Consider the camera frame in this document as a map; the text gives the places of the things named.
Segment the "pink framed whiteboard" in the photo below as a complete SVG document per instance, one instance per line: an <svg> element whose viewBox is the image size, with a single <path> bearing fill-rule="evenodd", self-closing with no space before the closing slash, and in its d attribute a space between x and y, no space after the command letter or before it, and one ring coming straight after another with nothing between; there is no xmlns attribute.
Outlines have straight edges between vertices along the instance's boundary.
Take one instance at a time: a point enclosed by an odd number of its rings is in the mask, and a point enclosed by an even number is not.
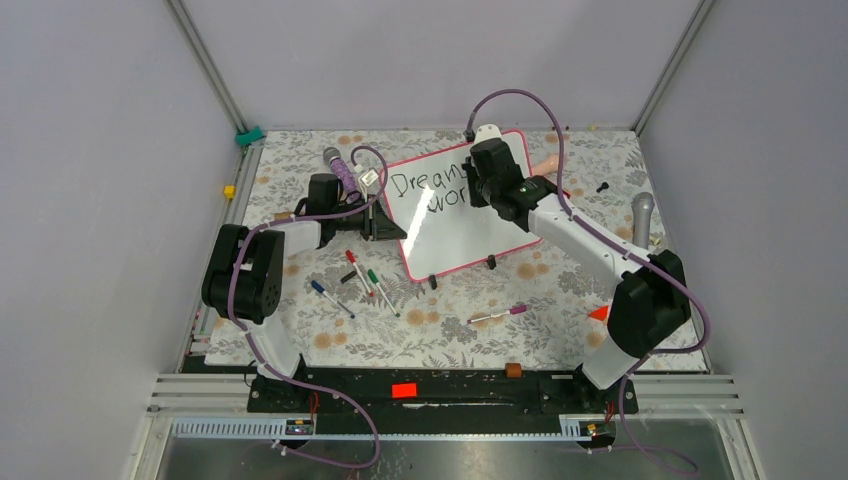
<svg viewBox="0 0 848 480"><path fill-rule="evenodd" d="M399 248L407 276L414 282L540 242L539 237L501 219L492 207L471 205L462 169L470 148L456 145L388 167L382 204L406 232Z"/></svg>

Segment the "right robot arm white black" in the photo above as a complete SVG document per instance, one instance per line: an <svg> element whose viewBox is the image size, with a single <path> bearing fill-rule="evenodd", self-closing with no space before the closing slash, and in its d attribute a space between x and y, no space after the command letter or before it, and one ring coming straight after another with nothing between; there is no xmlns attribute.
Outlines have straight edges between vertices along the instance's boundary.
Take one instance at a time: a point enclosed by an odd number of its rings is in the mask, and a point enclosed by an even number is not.
<svg viewBox="0 0 848 480"><path fill-rule="evenodd" d="M463 169L472 206L489 206L558 247L612 291L607 337L581 363L573 386L579 407L601 410L613 398L612 385L690 319L680 258L669 250L652 254L581 214L554 183L525 176L500 138L474 142Z"/></svg>

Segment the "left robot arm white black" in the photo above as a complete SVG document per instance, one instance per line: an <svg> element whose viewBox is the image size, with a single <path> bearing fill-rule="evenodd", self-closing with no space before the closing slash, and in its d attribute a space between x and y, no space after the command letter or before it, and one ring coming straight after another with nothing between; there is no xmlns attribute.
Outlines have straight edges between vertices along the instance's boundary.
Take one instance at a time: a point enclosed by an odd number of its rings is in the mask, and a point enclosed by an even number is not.
<svg viewBox="0 0 848 480"><path fill-rule="evenodd" d="M357 232L366 241L407 238L374 196L349 203L341 179L314 174L290 217L255 229L222 225L202 282L202 302L245 336L259 374L276 379L272 398L288 411L307 404L311 387L295 374L302 354L272 318L283 294L285 260L327 246L339 232Z"/></svg>

